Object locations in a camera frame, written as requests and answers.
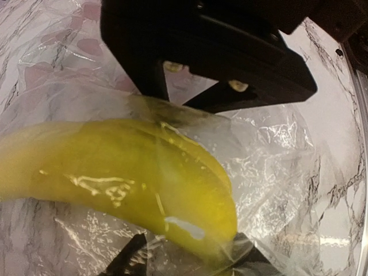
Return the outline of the clear zip top bag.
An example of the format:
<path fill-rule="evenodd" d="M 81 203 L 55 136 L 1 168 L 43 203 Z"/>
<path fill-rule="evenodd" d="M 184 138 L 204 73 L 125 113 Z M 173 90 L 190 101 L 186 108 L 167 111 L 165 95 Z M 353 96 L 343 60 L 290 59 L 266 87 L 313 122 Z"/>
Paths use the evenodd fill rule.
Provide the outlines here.
<path fill-rule="evenodd" d="M 1 111 L 2 275 L 319 275 L 301 1 L 39 1 Z"/>

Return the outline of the yellow fake banana bunch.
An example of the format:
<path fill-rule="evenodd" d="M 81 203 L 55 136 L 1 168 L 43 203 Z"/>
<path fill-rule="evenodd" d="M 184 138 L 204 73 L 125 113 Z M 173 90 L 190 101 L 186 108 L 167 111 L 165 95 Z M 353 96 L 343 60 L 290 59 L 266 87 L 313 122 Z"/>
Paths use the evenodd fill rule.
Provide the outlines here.
<path fill-rule="evenodd" d="M 227 118 L 129 96 L 1 114 L 1 199 L 88 206 L 222 264 L 237 232 L 231 180 L 205 148 Z"/>

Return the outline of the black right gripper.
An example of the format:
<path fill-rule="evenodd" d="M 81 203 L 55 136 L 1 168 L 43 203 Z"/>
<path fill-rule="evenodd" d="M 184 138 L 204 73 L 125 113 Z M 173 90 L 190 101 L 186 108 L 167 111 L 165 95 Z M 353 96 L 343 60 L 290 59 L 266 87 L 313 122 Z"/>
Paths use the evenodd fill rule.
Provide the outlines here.
<path fill-rule="evenodd" d="M 281 34 L 310 19 L 367 71 L 366 1 L 102 1 L 101 20 L 146 24 L 164 61 L 216 84 L 185 105 L 218 113 L 304 102 L 317 84 Z M 178 39 L 170 40 L 175 33 Z"/>

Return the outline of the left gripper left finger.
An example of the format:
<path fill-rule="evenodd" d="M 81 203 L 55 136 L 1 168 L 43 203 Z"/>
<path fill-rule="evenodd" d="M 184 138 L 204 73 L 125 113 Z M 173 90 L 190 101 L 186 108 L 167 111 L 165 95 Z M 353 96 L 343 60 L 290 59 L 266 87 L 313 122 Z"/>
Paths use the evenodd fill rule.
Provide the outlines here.
<path fill-rule="evenodd" d="M 144 234 L 137 234 L 105 269 L 105 275 L 146 275 L 147 261 L 134 261 L 139 253 L 147 253 L 147 240 Z"/>

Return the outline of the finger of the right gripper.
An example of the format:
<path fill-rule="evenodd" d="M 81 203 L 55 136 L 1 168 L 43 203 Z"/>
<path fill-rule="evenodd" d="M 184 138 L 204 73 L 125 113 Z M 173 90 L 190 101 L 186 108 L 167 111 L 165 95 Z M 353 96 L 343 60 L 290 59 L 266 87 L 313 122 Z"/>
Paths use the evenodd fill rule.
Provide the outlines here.
<path fill-rule="evenodd" d="M 168 101 L 157 32 L 132 21 L 101 20 L 102 40 L 143 95 Z"/>

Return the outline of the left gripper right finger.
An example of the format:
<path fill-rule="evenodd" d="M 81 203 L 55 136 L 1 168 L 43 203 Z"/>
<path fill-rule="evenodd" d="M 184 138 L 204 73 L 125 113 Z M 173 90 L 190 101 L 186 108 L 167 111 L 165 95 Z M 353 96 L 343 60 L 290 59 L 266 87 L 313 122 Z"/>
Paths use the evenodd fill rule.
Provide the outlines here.
<path fill-rule="evenodd" d="M 227 275 L 283 275 L 242 232 L 235 235 L 229 256 Z"/>

